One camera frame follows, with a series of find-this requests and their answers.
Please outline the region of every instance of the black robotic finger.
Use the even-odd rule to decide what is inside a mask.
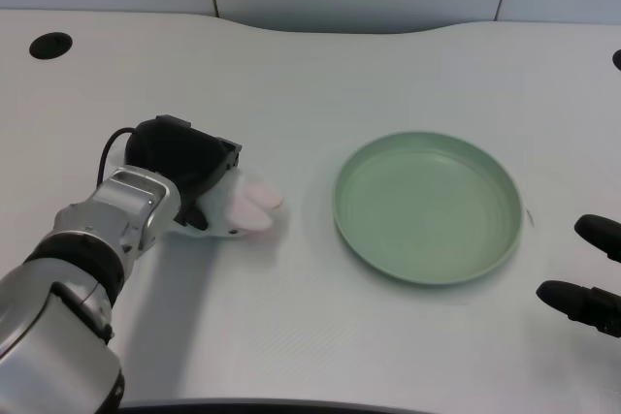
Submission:
[[[583,239],[605,252],[609,259],[621,262],[621,224],[588,214],[582,215],[573,228]]]

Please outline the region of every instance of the robotic hand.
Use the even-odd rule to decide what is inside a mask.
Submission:
[[[621,262],[621,224],[599,215],[582,215],[575,232],[608,259]],[[603,334],[621,337],[621,296],[600,288],[585,288],[564,281],[541,283],[537,296],[550,307],[563,312],[570,320],[590,325]]]
[[[103,180],[114,138],[125,163]],[[124,379],[107,344],[112,307],[136,260],[164,233],[240,236],[282,202],[237,169],[238,144],[158,116],[116,132],[98,186],[56,214],[24,264],[0,281],[0,413],[116,412]]]

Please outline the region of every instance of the table surface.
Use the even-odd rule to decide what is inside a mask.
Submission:
[[[39,61],[38,36],[73,48]],[[621,27],[478,23],[404,35],[254,29],[206,16],[0,12],[0,272],[94,188],[119,127],[162,113],[242,143],[281,188],[262,239],[167,236],[114,308],[128,402],[302,398],[435,413],[608,413],[621,346],[535,295],[546,279],[621,291],[580,239],[621,219]],[[514,176],[532,221],[477,281],[424,288],[340,240],[331,189],[361,144],[407,130],[463,138]],[[122,160],[116,147],[112,162]]]

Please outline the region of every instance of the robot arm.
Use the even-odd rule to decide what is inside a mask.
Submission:
[[[0,281],[2,414],[116,412],[124,379],[107,344],[112,306],[134,263],[173,222],[221,236],[219,213],[203,198],[223,196],[212,188],[230,185],[225,175],[242,147],[171,116],[113,137],[124,132],[132,133],[128,165],[86,201],[60,210],[53,230]]]
[[[112,305],[180,205],[173,182],[123,166],[58,212],[0,281],[0,412],[115,412],[124,380],[107,346]]]

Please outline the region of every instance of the black grommet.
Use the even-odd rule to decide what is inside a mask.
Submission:
[[[614,66],[621,70],[621,50],[617,50],[612,54],[612,63]]]
[[[30,45],[30,55],[39,60],[50,60],[65,54],[73,45],[71,36],[65,33],[48,33],[35,39]]]

